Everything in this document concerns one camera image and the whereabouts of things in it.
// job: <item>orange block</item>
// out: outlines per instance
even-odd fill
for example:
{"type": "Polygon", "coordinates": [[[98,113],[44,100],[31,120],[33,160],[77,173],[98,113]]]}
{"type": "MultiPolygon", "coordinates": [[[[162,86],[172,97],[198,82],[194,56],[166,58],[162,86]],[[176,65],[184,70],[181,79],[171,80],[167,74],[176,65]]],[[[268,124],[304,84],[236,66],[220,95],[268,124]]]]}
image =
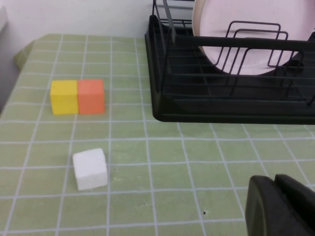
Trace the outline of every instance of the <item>orange block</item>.
{"type": "Polygon", "coordinates": [[[100,114],[105,112],[103,80],[78,81],[79,114],[100,114]]]}

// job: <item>wooden block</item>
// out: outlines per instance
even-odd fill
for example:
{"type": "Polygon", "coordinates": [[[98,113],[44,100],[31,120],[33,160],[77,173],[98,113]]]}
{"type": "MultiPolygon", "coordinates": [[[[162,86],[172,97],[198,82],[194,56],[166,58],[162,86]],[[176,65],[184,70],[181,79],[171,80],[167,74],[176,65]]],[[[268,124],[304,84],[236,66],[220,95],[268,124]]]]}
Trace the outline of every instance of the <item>wooden block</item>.
{"type": "Polygon", "coordinates": [[[78,114],[78,83],[76,80],[54,80],[50,87],[54,115],[78,114]]]}
{"type": "Polygon", "coordinates": [[[103,80],[79,80],[78,101],[80,114],[101,114],[105,112],[103,80]]]}
{"type": "Polygon", "coordinates": [[[78,190],[97,188],[108,183],[105,155],[101,148],[75,153],[73,167],[78,190]]]}

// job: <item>table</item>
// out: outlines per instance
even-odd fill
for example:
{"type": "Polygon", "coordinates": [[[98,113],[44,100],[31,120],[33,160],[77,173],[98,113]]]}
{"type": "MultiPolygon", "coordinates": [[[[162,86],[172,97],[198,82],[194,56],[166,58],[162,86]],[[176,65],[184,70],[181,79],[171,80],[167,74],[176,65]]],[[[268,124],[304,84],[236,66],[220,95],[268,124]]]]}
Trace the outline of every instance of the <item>table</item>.
{"type": "Polygon", "coordinates": [[[0,235],[246,235],[252,175],[315,187],[315,127],[164,123],[143,39],[49,34],[15,60],[0,118],[0,235]],[[52,80],[102,79],[103,115],[52,115],[52,80]],[[109,184],[77,191],[72,154],[102,148],[109,184]]]}

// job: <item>black dish rack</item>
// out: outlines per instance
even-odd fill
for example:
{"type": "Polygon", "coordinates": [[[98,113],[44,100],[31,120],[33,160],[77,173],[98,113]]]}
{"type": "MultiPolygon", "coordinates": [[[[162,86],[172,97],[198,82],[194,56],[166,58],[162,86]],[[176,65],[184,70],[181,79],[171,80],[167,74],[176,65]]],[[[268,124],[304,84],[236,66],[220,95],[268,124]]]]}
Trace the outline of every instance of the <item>black dish rack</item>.
{"type": "MultiPolygon", "coordinates": [[[[281,31],[280,25],[272,31],[275,39],[193,36],[191,20],[173,19],[167,0],[163,0],[163,6],[166,19],[160,17],[157,2],[153,0],[145,34],[152,108],[156,119],[315,124],[313,36],[308,42],[278,39],[280,34],[288,36],[281,31]],[[200,46],[290,51],[291,57],[284,65],[270,65],[273,71],[263,75],[234,75],[218,70],[200,51],[200,46]]],[[[244,23],[253,26],[271,24],[244,23]]],[[[254,27],[246,30],[264,31],[254,27]]]]}

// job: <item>black object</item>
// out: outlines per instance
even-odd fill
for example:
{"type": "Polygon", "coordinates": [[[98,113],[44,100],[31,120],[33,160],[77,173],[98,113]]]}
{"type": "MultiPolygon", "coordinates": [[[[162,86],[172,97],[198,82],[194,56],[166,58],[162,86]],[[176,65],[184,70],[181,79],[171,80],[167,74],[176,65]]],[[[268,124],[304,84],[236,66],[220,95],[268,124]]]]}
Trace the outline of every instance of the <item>black object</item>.
{"type": "Polygon", "coordinates": [[[166,19],[156,0],[145,34],[153,115],[161,121],[315,124],[315,39],[309,42],[275,39],[197,37],[191,20],[173,19],[163,0],[166,19]],[[198,46],[290,51],[285,65],[259,76],[221,72],[198,46]]]}
{"type": "Polygon", "coordinates": [[[249,236],[315,236],[315,192],[287,175],[250,179],[249,236]]]}

